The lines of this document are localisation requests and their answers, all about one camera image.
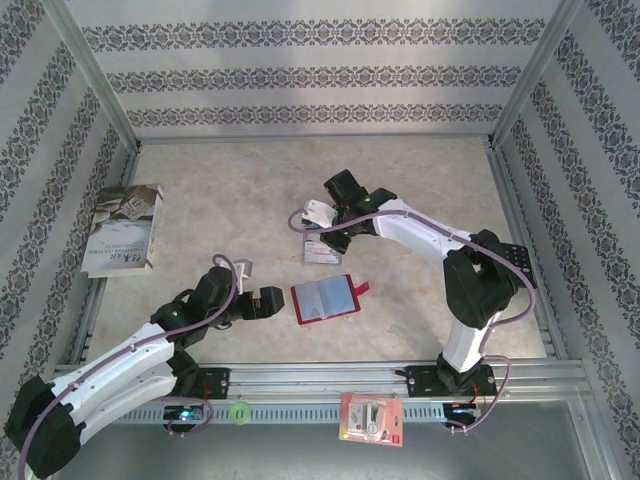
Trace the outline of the red leather card holder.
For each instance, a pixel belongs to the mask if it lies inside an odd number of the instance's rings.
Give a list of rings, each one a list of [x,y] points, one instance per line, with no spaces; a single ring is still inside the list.
[[[316,287],[321,294],[324,306],[324,317],[310,322],[301,322],[296,303],[296,288]],[[290,288],[291,297],[296,313],[297,323],[299,325],[307,325],[320,321],[325,321],[361,310],[359,297],[367,293],[370,289],[368,282],[355,285],[350,274],[337,275],[319,281],[306,282],[292,286]]]

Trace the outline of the aluminium frame post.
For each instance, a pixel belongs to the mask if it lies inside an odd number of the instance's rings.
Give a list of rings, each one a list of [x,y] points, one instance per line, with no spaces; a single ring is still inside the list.
[[[39,0],[129,152],[140,140],[66,0]]]
[[[516,82],[515,88],[507,100],[495,128],[488,136],[488,146],[491,149],[498,148],[504,142],[504,138],[509,133],[512,124],[524,108],[530,92],[539,81],[546,65],[553,56],[553,52],[582,4],[583,0],[559,0],[533,54]]]

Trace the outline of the aluminium back rail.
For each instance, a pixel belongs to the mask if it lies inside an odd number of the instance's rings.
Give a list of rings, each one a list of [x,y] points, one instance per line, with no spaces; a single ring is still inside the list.
[[[293,135],[232,135],[232,136],[191,136],[191,137],[146,137],[139,140],[141,146],[226,144],[226,143],[276,143],[276,142],[324,142],[341,140],[387,140],[387,139],[424,139],[424,140],[467,140],[479,139],[490,143],[488,134],[455,133],[364,133],[364,134],[293,134]]]

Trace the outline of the silver diamond print card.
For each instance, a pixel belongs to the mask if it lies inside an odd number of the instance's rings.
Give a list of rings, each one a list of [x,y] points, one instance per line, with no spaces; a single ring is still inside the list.
[[[301,322],[310,322],[324,317],[322,297],[316,287],[296,288],[295,294]]]

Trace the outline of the red blister package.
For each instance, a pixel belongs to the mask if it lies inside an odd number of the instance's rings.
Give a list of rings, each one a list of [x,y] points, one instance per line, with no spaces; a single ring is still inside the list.
[[[401,447],[403,403],[399,398],[345,393],[341,397],[339,439]]]

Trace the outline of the paperback book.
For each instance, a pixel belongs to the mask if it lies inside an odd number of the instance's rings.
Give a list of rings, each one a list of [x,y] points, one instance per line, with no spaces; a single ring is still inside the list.
[[[162,204],[163,190],[158,184],[102,189],[81,271],[90,278],[150,273]]]

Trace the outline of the black calculator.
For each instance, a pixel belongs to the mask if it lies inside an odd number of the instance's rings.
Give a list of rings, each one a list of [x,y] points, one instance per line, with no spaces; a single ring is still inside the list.
[[[509,261],[512,265],[517,267],[522,274],[528,279],[531,283],[533,289],[537,288],[537,283],[534,277],[534,272],[532,269],[531,258],[529,255],[529,251],[525,246],[515,245],[509,243],[501,244],[504,255],[503,257]]]

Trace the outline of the silver VIP card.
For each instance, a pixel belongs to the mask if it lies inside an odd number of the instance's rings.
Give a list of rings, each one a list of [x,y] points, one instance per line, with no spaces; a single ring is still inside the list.
[[[316,265],[340,265],[342,256],[322,242],[303,241],[302,262]]]

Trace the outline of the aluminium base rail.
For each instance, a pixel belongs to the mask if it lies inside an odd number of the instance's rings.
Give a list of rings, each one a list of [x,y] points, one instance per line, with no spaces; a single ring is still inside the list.
[[[227,363],[227,400],[250,403],[319,403],[343,393],[395,396],[409,401],[404,369],[435,365],[432,361],[346,363]],[[591,386],[579,360],[516,359],[510,365],[492,361],[499,399],[545,402],[589,397]]]

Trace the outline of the aluminium side rail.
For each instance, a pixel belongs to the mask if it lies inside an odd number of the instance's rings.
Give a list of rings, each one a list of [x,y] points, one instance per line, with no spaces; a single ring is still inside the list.
[[[119,176],[119,186],[127,186],[133,182],[140,160],[141,150],[142,147],[139,146],[134,153],[131,153],[127,157],[121,175]],[[69,351],[68,361],[72,365],[82,364],[86,361],[88,347],[91,343],[107,282],[107,278],[89,279],[85,302],[81,309],[81,316]]]
[[[505,163],[501,151],[492,145],[489,136],[483,139],[483,147],[505,214],[508,229],[512,236],[512,242],[525,246],[529,252],[532,275],[537,284],[537,303],[534,307],[534,315],[545,352],[548,357],[555,360],[570,360],[571,356],[566,349],[557,322],[556,312],[545,284],[543,271],[540,269],[536,257],[537,251],[532,242],[526,216],[521,208],[518,192],[509,174],[508,165]]]

